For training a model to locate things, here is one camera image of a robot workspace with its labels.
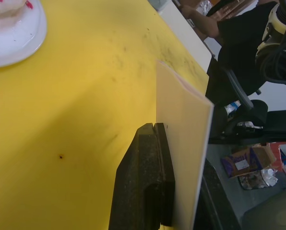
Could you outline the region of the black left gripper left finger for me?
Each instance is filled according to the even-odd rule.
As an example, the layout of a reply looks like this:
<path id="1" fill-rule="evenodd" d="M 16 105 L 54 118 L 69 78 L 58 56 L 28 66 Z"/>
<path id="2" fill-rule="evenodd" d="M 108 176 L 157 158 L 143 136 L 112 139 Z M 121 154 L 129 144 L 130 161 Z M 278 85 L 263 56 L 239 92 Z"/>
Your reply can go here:
<path id="1" fill-rule="evenodd" d="M 110 230 L 157 230 L 171 226 L 175 176 L 162 123 L 137 129 L 115 176 Z"/>

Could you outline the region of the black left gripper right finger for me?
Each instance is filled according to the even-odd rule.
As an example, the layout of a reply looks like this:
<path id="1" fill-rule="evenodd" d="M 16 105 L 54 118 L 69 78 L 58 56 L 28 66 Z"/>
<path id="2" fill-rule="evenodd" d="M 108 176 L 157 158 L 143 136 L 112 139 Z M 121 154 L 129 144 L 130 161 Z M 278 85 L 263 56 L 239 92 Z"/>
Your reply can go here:
<path id="1" fill-rule="evenodd" d="M 215 168 L 205 160 L 197 206 L 198 230 L 239 230 L 240 224 Z"/>

